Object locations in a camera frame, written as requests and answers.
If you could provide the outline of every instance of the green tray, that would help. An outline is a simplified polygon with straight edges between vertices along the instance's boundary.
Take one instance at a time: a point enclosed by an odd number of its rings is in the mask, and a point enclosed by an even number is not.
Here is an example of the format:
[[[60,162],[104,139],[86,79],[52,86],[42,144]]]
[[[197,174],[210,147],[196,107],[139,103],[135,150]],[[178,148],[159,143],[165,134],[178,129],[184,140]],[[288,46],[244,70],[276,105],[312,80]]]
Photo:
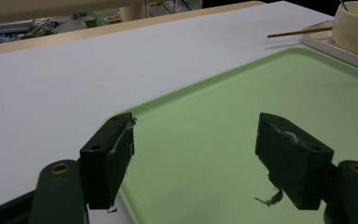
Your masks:
[[[134,223],[324,223],[277,192],[255,155],[260,112],[291,120],[358,160],[358,70],[288,49],[130,109],[135,156],[121,196]]]

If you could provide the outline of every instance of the light green tray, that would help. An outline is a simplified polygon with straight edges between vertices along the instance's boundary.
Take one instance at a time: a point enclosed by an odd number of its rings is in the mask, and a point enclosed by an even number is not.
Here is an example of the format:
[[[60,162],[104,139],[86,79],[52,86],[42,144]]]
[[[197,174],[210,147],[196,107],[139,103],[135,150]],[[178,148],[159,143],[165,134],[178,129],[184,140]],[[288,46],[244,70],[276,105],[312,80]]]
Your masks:
[[[130,111],[135,155],[121,196],[134,223],[324,223],[277,191],[255,155],[260,112],[291,120],[358,160],[358,70],[308,49],[288,49]]]

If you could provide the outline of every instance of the wooden chopstick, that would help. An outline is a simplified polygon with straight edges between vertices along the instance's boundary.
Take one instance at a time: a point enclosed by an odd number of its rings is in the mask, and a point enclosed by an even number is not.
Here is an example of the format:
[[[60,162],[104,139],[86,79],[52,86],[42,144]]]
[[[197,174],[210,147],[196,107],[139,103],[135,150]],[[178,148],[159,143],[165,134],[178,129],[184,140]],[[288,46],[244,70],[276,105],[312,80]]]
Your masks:
[[[272,37],[279,37],[279,36],[285,36],[285,35],[304,35],[304,34],[316,33],[316,32],[321,32],[321,31],[329,31],[329,30],[332,30],[332,27],[302,30],[302,31],[289,32],[289,33],[281,33],[281,34],[276,34],[276,35],[268,35],[267,37],[272,38]]]

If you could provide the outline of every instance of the white table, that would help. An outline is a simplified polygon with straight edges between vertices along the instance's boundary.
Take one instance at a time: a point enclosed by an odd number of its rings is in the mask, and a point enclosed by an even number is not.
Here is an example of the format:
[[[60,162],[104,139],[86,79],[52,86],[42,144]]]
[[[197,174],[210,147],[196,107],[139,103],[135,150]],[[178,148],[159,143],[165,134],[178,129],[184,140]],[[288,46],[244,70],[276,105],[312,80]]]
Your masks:
[[[34,189],[44,166],[77,159],[112,115],[302,46],[267,35],[331,19],[278,2],[0,53],[0,204]],[[124,210],[90,211],[90,222],[130,223]]]

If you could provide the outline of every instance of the wooden stick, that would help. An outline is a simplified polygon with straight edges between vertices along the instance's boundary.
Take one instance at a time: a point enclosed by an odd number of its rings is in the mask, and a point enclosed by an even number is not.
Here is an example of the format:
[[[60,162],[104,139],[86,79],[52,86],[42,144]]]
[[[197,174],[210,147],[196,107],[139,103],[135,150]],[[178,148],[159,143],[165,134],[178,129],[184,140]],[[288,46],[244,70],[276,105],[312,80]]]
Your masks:
[[[282,34],[276,34],[276,35],[268,35],[267,37],[271,38],[271,37],[279,37],[279,36],[285,36],[285,35],[304,35],[304,34],[316,33],[316,32],[321,32],[321,31],[329,31],[329,30],[332,30],[332,27],[324,27],[324,28],[302,30],[302,31],[289,32],[289,33],[282,33]]]

